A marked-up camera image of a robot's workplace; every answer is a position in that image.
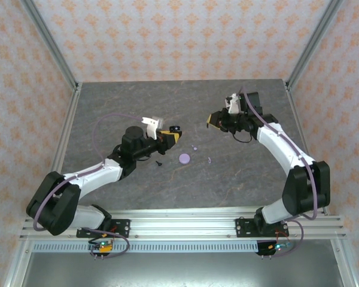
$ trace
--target gray marble surface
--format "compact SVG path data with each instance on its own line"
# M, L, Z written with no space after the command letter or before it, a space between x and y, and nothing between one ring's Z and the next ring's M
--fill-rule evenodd
M92 128L101 116L119 112L164 118L164 127L179 125L183 136L166 155L155 153L126 179L85 196L80 204L105 209L158 209L216 206L260 206L280 198L286 175L271 153L257 141L239 143L231 134L206 128L210 113L224 107L224 98L245 83L257 91L264 113L273 114L292 140L302 147L282 80L158 81L85 83L78 101L63 164L63 173L100 162L92 148ZM128 118L106 119L97 132L103 155L121 142ZM238 139L249 139L237 133ZM188 153L182 165L178 157Z

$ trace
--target wire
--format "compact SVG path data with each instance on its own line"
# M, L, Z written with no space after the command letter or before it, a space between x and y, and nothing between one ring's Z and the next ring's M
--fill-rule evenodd
M293 220L293 219L289 219L288 222L295 222L296 224L299 225L299 227L300 227L300 240L299 240L299 242L297 244L294 245L294 247L292 249L290 249L290 250L288 250L288 251L286 251L284 253L274 254L274 255L272 255L272 258L273 257L281 257L281 256L285 256L287 254L291 254L292 252L297 250L300 247L300 245L302 244L303 238L305 237L305 231L303 229L302 224L299 221L296 221L296 220Z
M146 161L146 160L149 160L150 158L151 158L151 154L148 155L148 158L144 158L143 160L139 159L139 160L137 160L137 161Z
M315 218L317 218L318 215L318 194L317 194L317 187L315 185L315 180L314 180L314 176L312 174L310 165L307 163L307 161L305 160L305 158L301 155L301 153L299 152L298 148L292 143L292 141L290 141L286 136L284 136L281 132L277 131L277 129L275 129L274 127L272 127L269 123L267 123L259 114L258 112L254 109L254 107L252 106L249 97L247 95L245 86L242 86L239 93L243 91L244 96L245 96L245 100L247 105L249 106L250 110L252 111L252 113L267 127L269 128L271 131L273 131L274 133L276 133L277 135L279 135L281 138L283 138L283 140L286 141L286 143L290 146L290 148L298 155L298 158L300 158L300 160L302 161L302 163L305 165L307 173L310 177L310 182L311 182L311 188L312 188L312 197L313 197L313 205L314 205L314 212L312 214L312 217L305 215L304 213L302 214L302 216L304 216L305 218L309 219L309 220L314 220Z
M104 237L102 237L101 235L98 235L97 237L95 238L92 238L88 241L89 244L97 244L97 242L95 242L96 240L99 240L99 239L103 239Z
M96 146L96 130L98 128L98 125L101 121L103 121L104 119L106 118L109 118L109 117L115 117L115 116L118 116L118 117L126 117L126 118L133 118L135 120L139 120L139 121L142 121L142 117L134 117L132 115L124 115L124 114L119 114L119 113L116 113L116 112L113 112L111 114L107 114L107 115L104 115L103 117L101 117L97 123L95 124L94 128L93 128L93 131L92 131L92 145L93 145L93 149L96 151L96 153L100 156L101 158L101 164L98 165L98 167L95 167L94 169L92 170L88 170L86 172L83 172L83 173L80 173L78 174L77 176L72 176L70 178L67 178L65 179L64 181L62 181L61 183L59 183L55 188L52 189L52 191L45 197L45 199L42 201L42 203L40 204L40 207L38 208L37 212L36 212L36 215L35 215L35 218L34 218L34 230L36 231L44 231L45 228L39 228L37 226L37 222L40 218L40 214L42 212L42 210L44 209L45 205L47 204L47 202L53 197L53 195L60 189L62 188L65 184L67 184L69 181L75 179L75 178L80 178L82 176L86 176L86 175L90 175L92 173L95 173L97 172L98 170L100 170L101 168L103 168L103 166L105 165L105 159L103 157L103 155L101 154L101 152L98 150L97 146Z
M279 231L279 230L275 230L275 232L276 232L276 242L277 242L277 243L278 243L278 239L279 239L279 234L284 235L284 236L287 238L287 240L290 242L290 240L289 240L289 238L288 238L288 236L287 236L286 233L284 233L283 231Z
M129 248L130 248L130 242L129 242L129 240L128 240L126 237L124 237L124 236L122 236L122 235L120 235L120 234L113 233L113 232L109 232L109 231L102 231L102 230L97 230L97 229L91 229L91 228L83 228L83 229L85 229L85 230L87 230L87 231L90 231L90 232L93 232L93 233L100 233L100 234L112 235L112 236L114 236L114 237L118 237L118 238L121 238L121 239L125 240L125 242L126 242L126 247L125 247L124 250L122 250L121 252L118 252L118 253L109 254L109 255L107 255L107 256L105 256L105 257L102 257L102 259L109 259L109 258L114 258L114 257L120 256L120 255L123 255L123 254L126 253L126 251L128 251ZM93 250L94 250L94 248L96 248L96 247L98 247L98 246L100 246L100 243L97 243L96 245L93 245L93 246L90 248L90 254L91 254L91 256L94 257L95 259L98 257L98 255L95 254L95 253L93 252Z
M237 139L237 138L235 137L235 135L233 135L233 138L234 138L237 142L242 142L243 144L248 144L248 143L249 143L249 142L251 142L251 140L252 140L252 136L251 136L251 134L250 134L250 140L249 140L249 141L247 141L247 142L240 141L239 139Z

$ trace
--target purple object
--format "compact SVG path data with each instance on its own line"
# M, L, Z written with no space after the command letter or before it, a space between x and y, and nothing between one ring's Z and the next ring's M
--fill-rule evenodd
M182 164L188 164L190 162L190 156L188 154L181 154L179 156L179 162Z

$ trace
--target white plastic part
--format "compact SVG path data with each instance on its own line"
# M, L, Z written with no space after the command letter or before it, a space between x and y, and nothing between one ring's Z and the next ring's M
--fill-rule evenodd
M154 120L152 118L142 118L142 123L147 124L146 128L147 134L153 139L157 139L157 129L160 125L160 120Z
M302 157L307 161L308 165L312 164L314 159L297 147L297 145L282 130L280 124L270 123L270 126L274 127L278 133L275 133L268 127L263 126L258 129L257 138L258 141L263 144L280 163L286 175L288 175L288 172L290 169L293 169L294 166L304 167L305 165L300 160L299 156L287 144L287 142L279 136L280 133L286 136L296 146Z
M64 175L64 177L70 178L72 176L77 176L80 173L93 170L96 167L99 167L100 165L102 165L102 163L88 167L87 169L83 169L79 172L67 173ZM97 188L105 184L118 181L121 177L121 173L122 173L122 168L120 167L120 165L116 161L106 158L105 165L103 166L103 168L101 168L95 173L91 173L90 175L72 179L70 183L77 184L78 187L81 189L81 194L80 194L80 199L81 199L91 191L96 190Z
M276 202L262 208L262 215L268 224L273 224L292 217L286 210L282 199L278 199Z
M76 213L70 228L87 227L97 229L105 215L93 206L77 206Z
M225 99L226 108L229 110L229 114L238 114L239 113L239 105L238 105L239 97L237 94L232 94L231 99Z

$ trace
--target metal bar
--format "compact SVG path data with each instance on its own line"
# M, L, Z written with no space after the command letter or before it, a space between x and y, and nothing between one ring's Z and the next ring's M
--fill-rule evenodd
M76 87L77 81L73 76L71 69L69 68L67 62L65 61L62 53L54 41L51 32L49 31L45 21L42 19L40 12L38 11L33 0L22 0L22 3L25 7L25 10L28 12L29 17L34 21L35 26L37 27L41 37L43 38L45 44L50 50L53 58L55 59L58 67L60 68L66 82L72 87Z
M331 240L340 276L345 287L359 287L359 273L348 240Z
M60 136L60 141L57 146L57 150L56 150L56 153L54 156L51 170L55 170L58 172L61 171L62 164L64 162L66 147L68 146L69 135L71 134L73 119L74 119L74 115L76 112L78 99L80 97L81 86L82 86L82 83L79 83L77 85L77 88L73 92L71 102L69 104L69 108L65 115L65 120L64 120L64 125L63 125L61 136Z
M91 245L83 241L36 241L34 253L88 253ZM113 242L111 252L120 252L125 248L125 242ZM202 253L202 252L258 252L257 241L132 241L128 253Z
M240 240L236 237L235 219L253 218L257 207L222 207L199 209L156 209L156 210L115 210L113 218L131 220L129 239L131 241L185 241L185 240ZM305 230L305 239L345 238L346 229L340 216L325 216L321 209L314 221L299 219ZM299 240L298 225L288 223L290 238ZM76 229L68 229L59 236L47 231L37 232L32 228L32 219L27 218L21 239L31 240L80 240L75 238ZM242 238L261 240L263 237Z
M297 65L295 66L289 79L287 80L287 87L289 90L291 90L296 85L299 76L303 72L304 68L306 67L308 61L311 58L311 55L314 53L316 47L320 43L320 40L327 31L327 28L330 26L330 23L336 15L336 11L339 9L342 2L343 0L331 0L328 4L318 26L315 28L309 42L306 45L305 50L300 56Z
M298 132L299 132L300 138L302 139L303 148L305 149L305 152L307 154L309 154L309 149L307 146L305 134L303 133L302 125L300 124L300 121L299 121L299 115L298 115L297 109L295 107L293 95L291 94L291 91L287 87L286 83L284 83L284 84L285 84L286 95L288 97L288 102L290 103L291 110L293 111L294 119L297 124Z
M12 260L10 270L4 283L5 287L23 286L34 242L27 240L20 242L19 244L20 246L17 248L17 252Z

